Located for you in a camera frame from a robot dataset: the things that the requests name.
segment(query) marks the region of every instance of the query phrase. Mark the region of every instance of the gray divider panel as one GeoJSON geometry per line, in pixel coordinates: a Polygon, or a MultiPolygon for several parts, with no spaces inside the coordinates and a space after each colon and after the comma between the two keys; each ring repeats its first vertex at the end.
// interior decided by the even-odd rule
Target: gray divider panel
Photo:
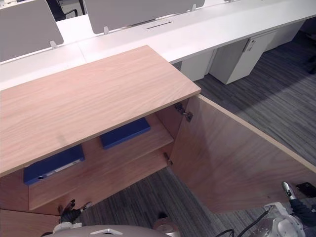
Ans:
{"type": "Polygon", "coordinates": [[[85,0],[93,32],[138,24],[204,5],[204,0],[85,0]]]}
{"type": "Polygon", "coordinates": [[[45,0],[0,8],[0,62],[64,42],[45,0]]]}

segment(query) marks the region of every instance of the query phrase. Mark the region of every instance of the blue binder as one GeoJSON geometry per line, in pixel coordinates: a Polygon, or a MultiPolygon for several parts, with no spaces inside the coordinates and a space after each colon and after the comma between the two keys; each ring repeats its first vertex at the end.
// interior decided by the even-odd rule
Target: blue binder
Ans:
{"type": "Polygon", "coordinates": [[[80,161],[84,161],[81,145],[71,147],[24,168],[24,183],[31,185],[80,161]]]}
{"type": "Polygon", "coordinates": [[[130,140],[140,134],[150,130],[150,125],[145,118],[140,118],[134,122],[114,129],[101,135],[103,149],[108,149],[124,141],[130,140]]]}

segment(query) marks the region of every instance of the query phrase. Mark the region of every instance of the striped carpet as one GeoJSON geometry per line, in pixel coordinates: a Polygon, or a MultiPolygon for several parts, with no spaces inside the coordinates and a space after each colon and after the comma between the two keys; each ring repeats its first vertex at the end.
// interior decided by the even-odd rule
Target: striped carpet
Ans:
{"type": "MultiPolygon", "coordinates": [[[[316,76],[306,72],[306,60],[313,54],[312,43],[298,35],[293,42],[264,53],[244,79],[225,86],[207,75],[197,84],[204,96],[316,164],[316,76]]],[[[304,203],[310,207],[316,198],[304,203]]],[[[213,214],[165,168],[94,205],[79,219],[84,225],[150,228],[162,211],[178,225],[182,237],[214,237],[231,228],[239,234],[264,210],[213,214]]],[[[306,229],[306,234],[316,237],[316,229],[306,229]]]]}
{"type": "MultiPolygon", "coordinates": [[[[304,200],[307,206],[316,198],[304,200]]],[[[151,228],[160,212],[177,224],[182,237],[214,237],[226,229],[239,234],[263,212],[263,208],[213,214],[189,189],[165,168],[94,205],[80,216],[84,225],[135,225],[151,228]]],[[[307,229],[315,237],[315,229],[307,229]]]]}

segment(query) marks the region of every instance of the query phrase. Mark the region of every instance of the office chair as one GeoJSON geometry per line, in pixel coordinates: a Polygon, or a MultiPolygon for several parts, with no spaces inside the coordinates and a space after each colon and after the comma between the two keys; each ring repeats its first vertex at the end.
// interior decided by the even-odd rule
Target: office chair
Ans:
{"type": "Polygon", "coordinates": [[[74,12],[75,16],[78,16],[78,11],[76,9],[73,9],[69,12],[64,13],[63,9],[61,8],[61,5],[59,3],[59,0],[46,0],[46,2],[48,3],[50,11],[55,18],[55,21],[65,20],[66,15],[68,15],[71,12],[74,12]]]}
{"type": "MultiPolygon", "coordinates": [[[[316,62],[316,55],[314,55],[313,57],[311,57],[308,60],[309,63],[314,63],[316,62]]],[[[316,73],[316,64],[314,64],[314,67],[309,71],[310,74],[315,74],[316,73]]]]}

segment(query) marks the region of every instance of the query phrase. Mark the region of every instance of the cabinet door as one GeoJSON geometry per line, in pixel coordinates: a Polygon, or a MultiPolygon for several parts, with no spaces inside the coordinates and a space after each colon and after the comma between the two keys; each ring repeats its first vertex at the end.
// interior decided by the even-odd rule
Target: cabinet door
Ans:
{"type": "Polygon", "coordinates": [[[316,167],[207,98],[189,99],[171,153],[174,173],[212,211],[286,201],[281,182],[316,185],[316,167]]]}
{"type": "Polygon", "coordinates": [[[275,34],[276,31],[270,31],[249,39],[226,84],[243,78],[251,73],[252,69],[256,66],[262,53],[267,48],[267,45],[272,41],[275,34]]]}

